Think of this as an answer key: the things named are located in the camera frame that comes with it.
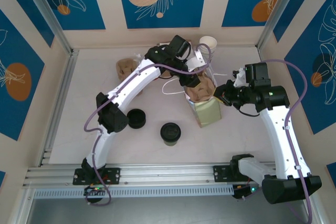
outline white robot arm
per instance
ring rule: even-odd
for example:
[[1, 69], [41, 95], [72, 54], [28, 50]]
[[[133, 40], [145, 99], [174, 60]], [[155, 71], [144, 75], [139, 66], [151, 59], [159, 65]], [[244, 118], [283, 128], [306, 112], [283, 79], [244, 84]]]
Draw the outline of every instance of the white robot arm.
[[[184, 40], [179, 37], [177, 40], [178, 46], [176, 46], [176, 41], [175, 43], [173, 41], [167, 51], [160, 47], [151, 48], [137, 69], [118, 87], [107, 95], [101, 93], [97, 96], [97, 107], [107, 101], [110, 101], [110, 103], [98, 112], [99, 129], [101, 130], [98, 135], [100, 135], [100, 139], [94, 144], [92, 152], [82, 163], [82, 169], [87, 174], [87, 180], [97, 181], [97, 170], [104, 169], [113, 138], [127, 125], [127, 117], [124, 115], [127, 106], [146, 85], [160, 76], [164, 71], [161, 68], [162, 64], [173, 67], [175, 70], [183, 70], [185, 73], [192, 70], [190, 66], [188, 67], [186, 61], [176, 60], [175, 57], [176, 55], [183, 55], [186, 51]], [[199, 61], [203, 60], [199, 55], [196, 58]], [[179, 77], [182, 86], [195, 87], [199, 83], [196, 74], [170, 72], [172, 75]], [[286, 91], [281, 86], [271, 86], [265, 63], [246, 65], [245, 68], [241, 68], [234, 73], [237, 77], [236, 81], [233, 83], [228, 80], [226, 84], [217, 87], [214, 97], [225, 105], [233, 105], [237, 109], [246, 103], [255, 104], [269, 134], [275, 156], [276, 170], [269, 169], [250, 154], [243, 154], [233, 157], [231, 163], [235, 164], [233, 169], [236, 169], [233, 173], [245, 175], [262, 185], [266, 199], [274, 204], [304, 198], [302, 184], [300, 185], [299, 181], [298, 170], [300, 169], [305, 177], [309, 194], [312, 194], [321, 187], [321, 180], [319, 176], [311, 175], [311, 171], [302, 157], [291, 120], [289, 120], [289, 132], [299, 158], [299, 166], [295, 165], [284, 128], [284, 120], [289, 111]], [[244, 81], [249, 83], [249, 86], [243, 86]]]

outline black jar lid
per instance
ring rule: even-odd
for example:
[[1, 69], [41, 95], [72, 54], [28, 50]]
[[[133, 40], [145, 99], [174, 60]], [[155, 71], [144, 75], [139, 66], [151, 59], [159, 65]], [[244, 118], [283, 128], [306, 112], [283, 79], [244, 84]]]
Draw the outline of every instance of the black jar lid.
[[142, 110], [133, 109], [127, 113], [128, 125], [133, 129], [140, 129], [146, 123], [146, 114]]
[[174, 143], [179, 140], [181, 129], [176, 123], [166, 123], [162, 126], [160, 135], [166, 142]]

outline purple cable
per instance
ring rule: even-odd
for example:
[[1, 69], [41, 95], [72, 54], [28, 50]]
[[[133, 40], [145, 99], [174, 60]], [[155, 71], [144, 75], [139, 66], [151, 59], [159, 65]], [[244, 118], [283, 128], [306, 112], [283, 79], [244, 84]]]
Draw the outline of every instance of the purple cable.
[[301, 216], [295, 211], [294, 207], [291, 205], [291, 203], [286, 202], [286, 206], [289, 208], [289, 210], [294, 214], [294, 216], [301, 222], [305, 223], [305, 221], [301, 218]]
[[[294, 103], [293, 107], [291, 107], [289, 109], [289, 111], [288, 111], [288, 113], [286, 115], [286, 118], [285, 118], [285, 129], [286, 129], [286, 135], [287, 135], [288, 143], [289, 143], [290, 149], [291, 149], [293, 157], [294, 157], [295, 165], [299, 166], [300, 165], [299, 158], [298, 158], [297, 153], [295, 151], [295, 148], [294, 148], [294, 145], [293, 145], [293, 141], [292, 141], [292, 138], [290, 137], [290, 133], [289, 133], [289, 130], [287, 129], [287, 126], [288, 126], [289, 118], [292, 115], [294, 109], [299, 105], [299, 103], [302, 101], [303, 97], [305, 97], [305, 95], [307, 93], [307, 88], [308, 88], [307, 79], [304, 76], [303, 72], [297, 66], [295, 66], [294, 64], [292, 64], [292, 63], [290, 63], [288, 61], [278, 60], [278, 59], [269, 59], [269, 60], [263, 60], [262, 62], [281, 62], [281, 63], [285, 63], [285, 64], [293, 67], [295, 70], [297, 70], [299, 72], [299, 74], [301, 75], [301, 77], [303, 79], [303, 82], [305, 84], [301, 96]], [[307, 221], [307, 224], [311, 224], [313, 216], [312, 216], [311, 202], [310, 202], [310, 198], [309, 198], [309, 194], [308, 194], [307, 185], [306, 185], [306, 182], [304, 181], [304, 176], [302, 174], [302, 171], [300, 169], [297, 170], [297, 171], [298, 171], [298, 174], [300, 176], [300, 180], [301, 180], [301, 183], [302, 183], [304, 196], [306, 197], [306, 202], [307, 202], [307, 210], [308, 210], [308, 221]]]
[[[182, 70], [178, 70], [178, 69], [175, 69], [175, 68], [172, 68], [172, 67], [169, 67], [169, 66], [166, 66], [164, 64], [151, 64], [151, 65], [148, 65], [142, 69], [139, 70], [139, 73], [142, 73], [144, 70], [148, 69], [148, 68], [151, 68], [151, 67], [162, 67], [162, 68], [166, 68], [166, 69], [169, 69], [171, 71], [174, 71], [176, 73], [182, 73], [182, 74], [196, 74], [196, 73], [200, 73], [200, 72], [203, 72], [205, 69], [207, 69], [207, 67], [210, 65], [210, 62], [212, 60], [212, 53], [211, 53], [211, 49], [208, 45], [206, 44], [198, 44], [196, 46], [196, 50], [198, 50], [198, 48], [200, 46], [205, 46], [206, 49], [208, 50], [209, 52], [209, 60], [206, 62], [206, 64], [200, 68], [199, 70], [197, 71], [192, 71], [192, 72], [186, 72], [186, 71], [182, 71]], [[101, 178], [99, 172], [98, 172], [98, 169], [96, 167], [96, 161], [95, 161], [95, 151], [96, 151], [96, 147], [97, 147], [97, 144], [100, 140], [100, 137], [101, 137], [101, 134], [103, 133], [103, 131], [100, 129], [100, 128], [92, 128], [92, 129], [88, 129], [88, 125], [90, 123], [90, 121], [92, 120], [92, 118], [95, 116], [95, 114], [97, 114], [102, 108], [104, 108], [107, 104], [109, 104], [116, 96], [118, 96], [118, 94], [138, 75], [133, 75], [129, 80], [127, 80], [123, 86], [121, 88], [119, 88], [117, 91], [116, 91], [116, 95], [112, 96], [108, 101], [106, 101], [105, 103], [103, 103], [101, 106], [99, 106], [90, 116], [89, 118], [87, 119], [87, 121], [85, 122], [85, 125], [84, 125], [84, 131], [85, 132], [92, 132], [92, 131], [99, 131], [100, 134], [98, 135], [94, 145], [93, 145], [93, 148], [92, 148], [92, 165], [93, 165], [93, 169], [96, 173], [96, 176], [98, 177], [99, 179], [99, 182], [103, 185], [105, 191], [107, 191], [108, 195], [109, 195], [109, 201], [106, 202], [106, 203], [103, 203], [103, 204], [96, 204], [96, 203], [90, 203], [88, 201], [88, 196], [90, 195], [91, 191], [86, 195], [85, 197], [85, 200], [87, 201], [88, 204], [92, 205], [92, 206], [96, 206], [96, 207], [102, 207], [102, 206], [107, 206], [109, 203], [111, 203], [111, 200], [112, 200], [112, 196], [111, 196], [111, 193], [110, 193], [110, 190], [109, 188], [107, 187], [107, 185], [104, 183], [103, 179]]]

